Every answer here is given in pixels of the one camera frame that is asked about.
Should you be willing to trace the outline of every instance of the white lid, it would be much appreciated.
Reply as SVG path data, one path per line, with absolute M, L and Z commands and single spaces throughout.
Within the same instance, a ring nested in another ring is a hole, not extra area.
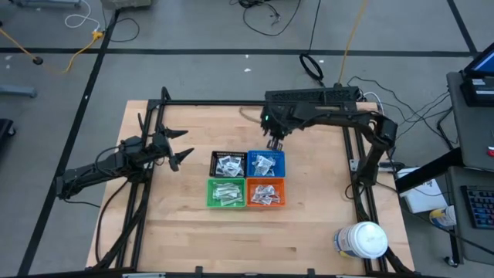
M 355 227 L 355 251 L 360 256 L 376 259 L 387 250 L 387 236 L 384 230 L 374 222 L 361 222 Z
M 446 214 L 448 215 L 448 217 L 454 221 L 456 223 L 456 214 L 455 214 L 455 206 L 454 205 L 450 205 L 447 209 L 446 209 Z

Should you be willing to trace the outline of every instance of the blue bin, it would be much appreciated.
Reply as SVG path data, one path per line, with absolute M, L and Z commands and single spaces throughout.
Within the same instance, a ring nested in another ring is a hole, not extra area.
M 285 178 L 285 153 L 283 151 L 249 151 L 247 153 L 247 177 L 265 177 L 254 175 L 255 167 L 252 163 L 258 155 L 262 155 L 265 158 L 273 158 L 276 161 L 276 164 L 272 167 L 275 172 L 274 177 Z

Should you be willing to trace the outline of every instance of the wooden table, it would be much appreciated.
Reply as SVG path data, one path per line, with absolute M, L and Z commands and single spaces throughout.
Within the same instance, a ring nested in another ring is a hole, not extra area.
M 361 110 L 376 109 L 375 103 L 358 105 Z M 137 113 L 145 115 L 146 106 L 147 101 L 127 103 L 118 140 L 140 136 Z M 260 110 L 244 111 L 259 119 Z M 171 141 L 175 151 L 195 150 L 179 172 L 166 163 L 154 169 L 139 271 L 194 272 L 203 266 L 206 273 L 304 274 L 314 268 L 317 274 L 364 274 L 361 259 L 343 258 L 333 248 L 334 233 L 357 221 L 353 201 L 343 194 L 350 175 L 341 127 L 315 126 L 284 140 L 286 207 L 212 210 L 205 202 L 211 152 L 264 149 L 268 138 L 258 124 L 241 117 L 236 106 L 166 106 L 164 124 L 189 130 Z M 390 174 L 379 174 L 378 181 L 394 187 Z M 103 203 L 123 182 L 107 183 Z M 122 230 L 129 191 L 128 185 L 103 216 L 100 254 Z M 396 193 L 374 186 L 374 200 L 391 248 L 413 269 Z M 131 236 L 124 265 L 130 265 L 133 241 Z M 95 263 L 93 239 L 87 266 Z

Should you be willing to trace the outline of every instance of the label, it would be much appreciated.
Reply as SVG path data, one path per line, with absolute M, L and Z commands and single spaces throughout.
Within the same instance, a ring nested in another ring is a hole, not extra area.
M 484 80 L 479 80 L 479 79 L 472 79 L 472 83 L 473 85 L 485 85 L 486 83 L 484 82 Z
M 344 257 L 359 257 L 355 254 L 350 242 L 350 231 L 353 226 L 339 229 L 334 234 L 334 248 L 337 252 Z
M 456 225 L 456 222 L 452 221 L 452 219 L 446 215 L 446 208 L 432 211 L 430 219 L 434 225 L 442 228 Z

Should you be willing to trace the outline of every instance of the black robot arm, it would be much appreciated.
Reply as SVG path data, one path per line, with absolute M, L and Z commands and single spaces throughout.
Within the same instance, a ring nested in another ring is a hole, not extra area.
M 371 148 L 359 161 L 354 180 L 364 186 L 375 185 L 379 160 L 394 146 L 396 123 L 374 112 L 342 111 L 339 107 L 321 107 L 312 103 L 266 103 L 261 114 L 264 135 L 272 137 L 268 148 L 274 150 L 281 150 L 283 146 L 279 141 L 295 129 L 303 130 L 316 124 L 353 127 L 362 133 Z
M 161 158 L 169 158 L 170 168 L 178 171 L 178 165 L 194 148 L 174 154 L 168 139 L 186 134 L 187 131 L 173 131 L 161 125 L 159 131 L 153 134 L 152 142 L 145 143 L 137 136 L 121 141 L 118 149 L 102 161 L 96 161 L 79 168 L 66 170 L 56 178 L 56 194 L 60 199 L 68 199 L 84 188 L 115 178 L 127 177 L 129 182 L 142 182 L 142 173 L 149 163 Z

